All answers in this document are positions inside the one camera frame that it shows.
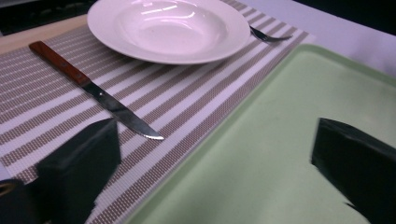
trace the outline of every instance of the table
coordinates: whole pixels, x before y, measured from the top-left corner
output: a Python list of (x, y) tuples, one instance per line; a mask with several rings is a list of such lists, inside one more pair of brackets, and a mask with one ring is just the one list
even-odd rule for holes
[[(303, 6), (290, 0), (242, 0), (266, 15), (307, 31), (316, 37), (317, 45), (331, 49), (348, 58), (364, 63), (396, 77), (396, 37), (335, 18), (332, 15)], [(86, 24), (86, 16), (60, 21), (19, 34), (0, 38), (0, 53), (25, 47), (38, 39), (47, 39)], [(7, 172), (0, 172), (3, 178)]]

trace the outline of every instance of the white table surface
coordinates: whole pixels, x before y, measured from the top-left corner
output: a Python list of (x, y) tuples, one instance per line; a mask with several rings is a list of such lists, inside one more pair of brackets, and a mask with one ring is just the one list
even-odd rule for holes
[[(291, 0), (239, 0), (316, 36), (314, 44), (396, 77), (396, 36)], [(0, 180), (9, 178), (0, 164)]]

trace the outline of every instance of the white plate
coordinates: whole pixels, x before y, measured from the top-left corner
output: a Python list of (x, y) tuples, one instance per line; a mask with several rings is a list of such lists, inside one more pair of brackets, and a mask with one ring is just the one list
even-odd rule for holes
[(248, 42), (248, 22), (219, 0), (100, 0), (92, 33), (119, 53), (154, 63), (208, 63)]

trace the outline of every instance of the black object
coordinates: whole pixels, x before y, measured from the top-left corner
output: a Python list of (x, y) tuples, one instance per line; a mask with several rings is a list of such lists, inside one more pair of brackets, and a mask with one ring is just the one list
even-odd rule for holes
[(38, 223), (38, 214), (23, 182), (18, 179), (0, 181), (0, 223)]
[[(24, 202), (24, 216), (35, 222), (53, 224), (84, 223), (95, 207), (94, 201), (120, 164), (117, 122), (95, 122), (48, 155), (36, 165), (38, 178), (16, 193), (8, 202)], [(1, 224), (19, 222), (1, 207)]]
[(345, 123), (320, 119), (312, 164), (371, 223), (396, 223), (395, 148)]

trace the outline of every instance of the dark background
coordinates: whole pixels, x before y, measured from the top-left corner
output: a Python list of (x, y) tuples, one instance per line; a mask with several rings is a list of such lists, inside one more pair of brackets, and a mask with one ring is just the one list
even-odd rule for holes
[(334, 16), (396, 35), (396, 0), (294, 0)]
[[(10, 35), (86, 14), (96, 0), (42, 0), (0, 8), (0, 31)], [(294, 0), (337, 17), (396, 35), (396, 0)]]
[(0, 8), (0, 31), (11, 35), (86, 14), (96, 0), (43, 0)]

